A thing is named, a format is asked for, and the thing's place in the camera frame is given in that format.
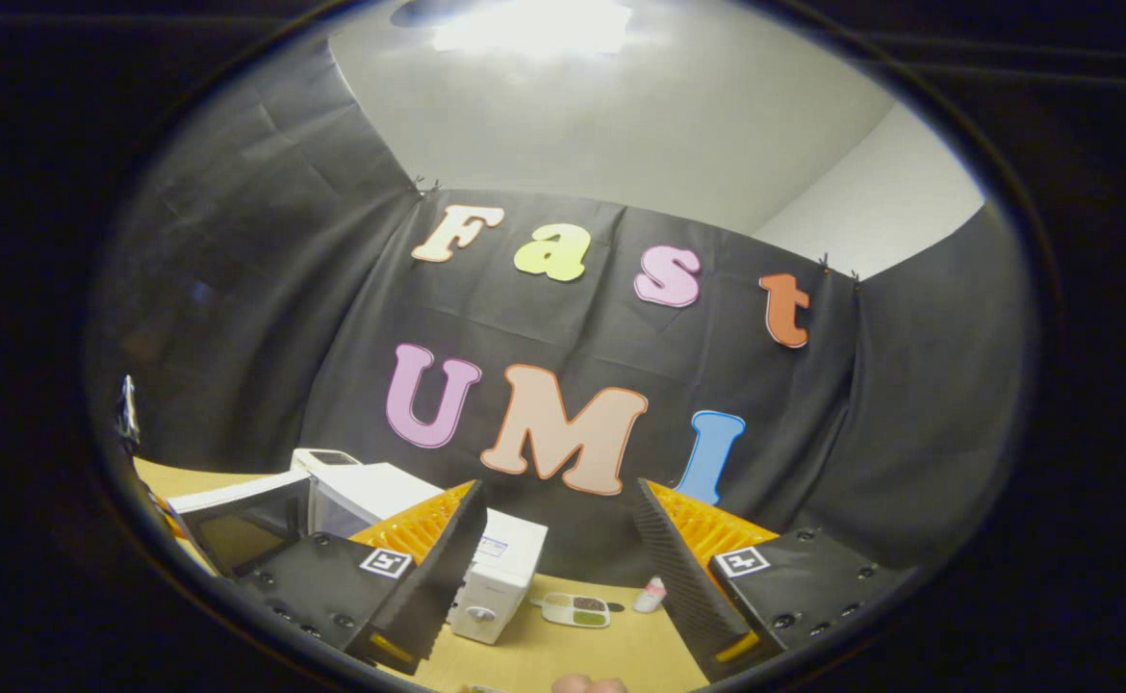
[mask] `small bottle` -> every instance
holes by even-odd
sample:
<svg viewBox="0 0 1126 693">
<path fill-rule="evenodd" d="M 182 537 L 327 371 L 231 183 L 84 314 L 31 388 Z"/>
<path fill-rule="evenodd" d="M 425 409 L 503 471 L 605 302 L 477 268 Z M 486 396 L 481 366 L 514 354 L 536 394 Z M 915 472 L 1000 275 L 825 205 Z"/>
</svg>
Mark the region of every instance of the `small bottle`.
<svg viewBox="0 0 1126 693">
<path fill-rule="evenodd" d="M 636 597 L 636 603 L 633 604 L 633 608 L 642 614 L 651 614 L 653 611 L 659 608 L 661 605 L 661 599 L 665 597 L 665 585 L 661 583 L 661 578 L 652 576 L 651 580 L 647 580 L 644 590 L 640 593 Z"/>
</svg>

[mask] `wooden table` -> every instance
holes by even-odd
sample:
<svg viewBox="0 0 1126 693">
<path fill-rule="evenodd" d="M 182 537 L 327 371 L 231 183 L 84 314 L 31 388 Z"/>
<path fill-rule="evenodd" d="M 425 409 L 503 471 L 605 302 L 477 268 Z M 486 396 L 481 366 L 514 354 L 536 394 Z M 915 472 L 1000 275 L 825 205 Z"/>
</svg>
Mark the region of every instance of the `wooden table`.
<svg viewBox="0 0 1126 693">
<path fill-rule="evenodd" d="M 136 460 L 136 472 L 162 498 L 265 477 L 179 470 L 145 460 Z M 548 592 L 598 597 L 627 610 L 611 614 L 607 628 L 558 625 L 547 622 L 540 610 L 528 603 Z M 445 625 L 430 658 L 419 665 L 417 674 L 405 676 L 386 670 L 444 693 L 456 693 L 467 684 L 506 693 L 548 693 L 551 682 L 565 674 L 586 674 L 593 681 L 616 676 L 633 693 L 679 693 L 707 685 L 665 612 L 641 614 L 631 608 L 640 592 L 638 587 L 575 583 L 538 574 L 527 601 L 516 611 L 497 645 L 454 636 L 452 628 Z"/>
</svg>

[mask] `black fabric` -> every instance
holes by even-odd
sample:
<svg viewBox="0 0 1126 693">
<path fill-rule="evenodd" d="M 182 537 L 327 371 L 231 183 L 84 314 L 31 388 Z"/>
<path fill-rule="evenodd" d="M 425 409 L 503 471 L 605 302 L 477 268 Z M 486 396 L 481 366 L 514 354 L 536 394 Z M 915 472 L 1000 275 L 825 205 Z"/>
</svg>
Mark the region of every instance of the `black fabric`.
<svg viewBox="0 0 1126 693">
<path fill-rule="evenodd" d="M 282 471 L 336 328 L 418 193 L 322 39 L 186 122 L 119 215 L 89 387 L 117 393 L 132 374 L 151 460 Z"/>
<path fill-rule="evenodd" d="M 991 205 L 864 282 L 849 411 L 801 522 L 888 565 L 946 557 L 1006 479 L 1037 329 L 1021 242 Z"/>
<path fill-rule="evenodd" d="M 448 205 L 506 210 L 446 263 L 410 256 L 439 225 Z M 572 282 L 516 270 L 515 251 L 547 223 L 572 223 L 592 236 L 586 272 Z M 654 246 L 699 256 L 699 299 L 671 308 L 637 297 L 633 279 Z M 810 344 L 790 349 L 765 328 L 767 293 L 759 279 L 792 273 L 811 295 L 798 325 Z M 734 414 L 747 432 L 731 450 L 720 507 L 776 526 L 792 516 L 821 465 L 844 409 L 854 361 L 852 281 L 817 263 L 712 225 L 606 202 L 522 193 L 439 192 L 427 195 L 393 233 L 356 295 L 315 379 L 302 444 L 391 461 L 448 487 L 484 479 L 490 504 L 546 524 L 539 569 L 561 578 L 640 586 L 652 576 L 631 518 L 636 478 L 673 485 L 695 443 L 692 414 Z M 387 400 L 401 343 L 435 355 L 414 399 L 414 414 L 434 420 L 446 382 L 444 359 L 482 368 L 452 442 L 422 448 L 387 424 Z M 480 454 L 493 446 L 511 389 L 504 370 L 544 367 L 558 377 L 568 416 L 606 387 L 650 400 L 634 423 L 619 478 L 624 491 L 604 497 L 535 469 L 506 474 Z"/>
</svg>

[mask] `white ceiling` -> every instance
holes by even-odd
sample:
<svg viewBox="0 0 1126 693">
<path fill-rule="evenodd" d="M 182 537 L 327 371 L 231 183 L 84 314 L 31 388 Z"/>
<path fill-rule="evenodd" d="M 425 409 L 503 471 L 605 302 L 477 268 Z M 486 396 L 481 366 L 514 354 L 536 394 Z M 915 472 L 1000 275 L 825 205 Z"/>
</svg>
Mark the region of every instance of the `white ceiling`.
<svg viewBox="0 0 1126 693">
<path fill-rule="evenodd" d="M 333 35 L 342 73 L 410 175 L 625 203 L 751 234 L 884 119 L 893 98 L 721 0 L 622 0 L 617 54 L 436 52 L 375 3 Z"/>
</svg>

